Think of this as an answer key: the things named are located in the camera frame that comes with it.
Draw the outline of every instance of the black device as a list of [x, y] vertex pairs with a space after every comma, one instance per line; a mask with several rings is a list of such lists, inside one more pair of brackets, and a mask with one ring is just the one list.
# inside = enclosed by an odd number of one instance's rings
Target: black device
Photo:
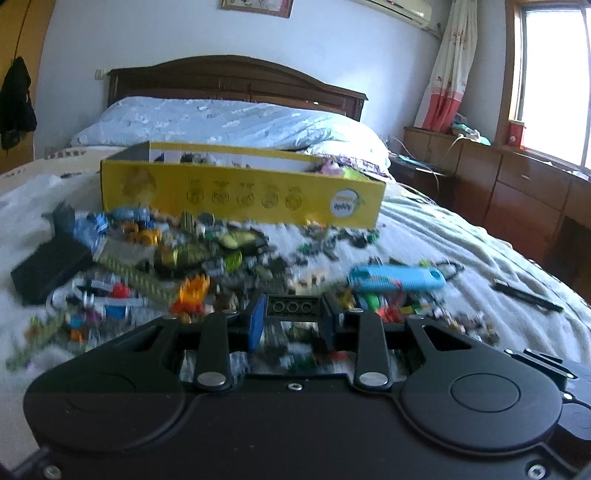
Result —
[[[284, 321], [317, 322], [328, 349], [356, 352], [352, 380], [233, 379], [230, 353]], [[392, 380], [389, 350], [406, 380]], [[23, 408], [41, 449], [0, 478], [591, 479], [590, 405], [580, 364], [427, 319], [383, 325], [327, 294], [258, 294], [202, 324], [156, 319], [37, 378]]]
[[546, 310], [551, 310], [552, 312], [562, 313], [564, 311], [564, 307], [553, 303], [547, 297], [536, 295], [535, 293], [529, 293], [525, 290], [520, 290], [519, 288], [512, 287], [507, 282], [501, 280], [495, 280], [492, 288], [494, 288], [496, 291], [503, 292], [505, 295], [509, 295], [510, 297], [522, 300], [532, 305], [537, 305], [539, 307], [545, 308]]
[[25, 305], [42, 305], [52, 291], [92, 265], [90, 249], [56, 225], [55, 236], [39, 245], [10, 275]]

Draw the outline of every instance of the window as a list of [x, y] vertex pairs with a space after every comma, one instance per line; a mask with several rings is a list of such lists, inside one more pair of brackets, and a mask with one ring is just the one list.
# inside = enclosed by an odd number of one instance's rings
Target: window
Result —
[[580, 2], [528, 4], [521, 19], [517, 117], [527, 129], [524, 146], [591, 168], [591, 8]]

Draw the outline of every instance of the yellow box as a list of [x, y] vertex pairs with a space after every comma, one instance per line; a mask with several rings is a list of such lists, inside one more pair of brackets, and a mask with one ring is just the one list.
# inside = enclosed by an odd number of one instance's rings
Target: yellow box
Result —
[[[181, 163], [185, 154], [209, 164]], [[103, 207], [149, 206], [176, 216], [209, 212], [229, 220], [296, 225], [310, 220], [373, 228], [385, 183], [305, 173], [318, 160], [280, 150], [147, 142], [101, 162]]]

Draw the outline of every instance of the black jacket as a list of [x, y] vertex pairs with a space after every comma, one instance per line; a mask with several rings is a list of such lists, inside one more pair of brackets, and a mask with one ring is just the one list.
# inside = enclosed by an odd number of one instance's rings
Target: black jacket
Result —
[[37, 118], [31, 104], [31, 77], [18, 57], [8, 69], [0, 90], [0, 143], [8, 150], [21, 141], [21, 132], [34, 132]]

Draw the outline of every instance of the metal screw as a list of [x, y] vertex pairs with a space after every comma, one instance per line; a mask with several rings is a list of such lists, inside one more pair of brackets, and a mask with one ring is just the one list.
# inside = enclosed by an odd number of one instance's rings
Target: metal screw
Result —
[[379, 372], [367, 372], [359, 376], [359, 381], [366, 387], [383, 387], [388, 383], [388, 377]]
[[197, 382], [204, 387], [221, 387], [226, 383], [226, 376], [220, 372], [205, 372], [197, 377]]
[[527, 470], [527, 476], [531, 480], [542, 480], [546, 476], [546, 468], [543, 465], [533, 465]]
[[43, 469], [43, 476], [48, 480], [61, 480], [61, 470], [55, 465], [47, 465]]

